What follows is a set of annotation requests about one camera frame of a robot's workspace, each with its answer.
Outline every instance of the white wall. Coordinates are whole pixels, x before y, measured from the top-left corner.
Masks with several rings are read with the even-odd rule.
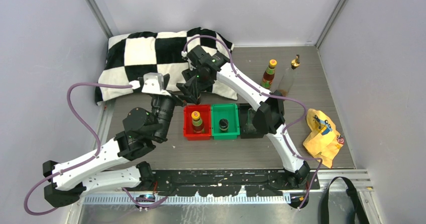
[[[348,0],[320,48],[385,223],[426,218],[426,0]]]
[[[85,0],[0,0],[0,218],[2,223],[64,223],[68,207],[30,216],[24,196],[43,178],[47,160],[63,162],[93,147],[93,137],[66,104],[68,87],[96,81],[106,36]],[[94,89],[76,89],[73,103],[96,127]],[[33,211],[51,206],[42,185]]]
[[[314,45],[338,0],[96,0],[114,35],[203,27],[236,45]]]

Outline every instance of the plastic bin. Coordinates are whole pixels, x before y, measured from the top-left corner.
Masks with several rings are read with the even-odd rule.
[[[219,128],[219,120],[221,119],[227,119],[229,122],[227,132],[222,132]],[[214,104],[211,106],[211,135],[215,140],[234,140],[240,135],[236,104]]]
[[[240,137],[241,139],[261,139],[263,138],[263,134],[259,131],[246,133],[244,131],[244,127],[247,124],[247,112],[251,108],[248,103],[240,103],[238,104],[238,118],[240,119]]]
[[[204,134],[195,134],[192,129],[191,113],[198,111],[204,123]],[[189,105],[183,108],[183,136],[188,140],[209,140],[211,136],[210,105]]]

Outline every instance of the black and white checkered cloth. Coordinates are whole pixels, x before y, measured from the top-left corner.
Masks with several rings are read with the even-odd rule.
[[[222,40],[229,50],[233,50],[233,43],[227,41],[219,33],[202,28],[194,28],[182,32],[138,32],[111,37],[108,41],[105,70],[99,77],[98,83],[113,85],[129,85],[129,82],[138,80],[145,73],[159,72],[170,74],[167,90],[179,91],[176,83],[185,83],[182,71],[189,67],[188,62],[182,59],[181,52],[186,42],[194,36],[208,35]],[[188,44],[189,52],[196,45],[211,55],[217,51],[227,56],[225,48],[213,39],[198,38]],[[141,88],[132,90],[97,87],[95,101],[99,105],[102,101],[119,97],[133,92],[141,92]],[[208,92],[237,100],[235,93],[228,86],[216,81]]]

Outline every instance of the black strap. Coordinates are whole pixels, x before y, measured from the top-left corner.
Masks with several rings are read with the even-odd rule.
[[[350,224],[355,224],[355,215],[358,216],[358,220],[360,221],[360,223],[362,223],[362,224],[369,224],[367,216],[365,215],[365,212],[364,212],[364,208],[362,207],[362,203],[359,200],[357,189],[354,187],[354,185],[352,184],[352,182],[348,178],[341,177],[341,176],[334,178],[330,182],[330,185],[329,185],[329,187],[327,189],[327,192],[326,192],[326,194],[324,195],[324,198],[321,201],[321,206],[320,206],[321,224],[329,224],[330,223],[330,217],[329,217],[329,215],[330,215],[329,214],[329,192],[330,192],[330,186],[338,178],[342,178],[343,181],[348,186],[348,189],[346,190],[346,194],[348,194],[348,196],[352,200],[352,203],[354,204],[355,211],[351,214],[352,216],[350,216],[349,219],[348,219],[349,222],[350,222]]]

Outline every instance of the crumpled yellow cloth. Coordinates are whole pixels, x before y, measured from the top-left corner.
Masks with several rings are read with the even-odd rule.
[[[336,125],[322,111],[310,108],[306,122],[312,132],[303,141],[303,146],[315,158],[322,158],[323,165],[331,168],[333,159],[344,144]]]

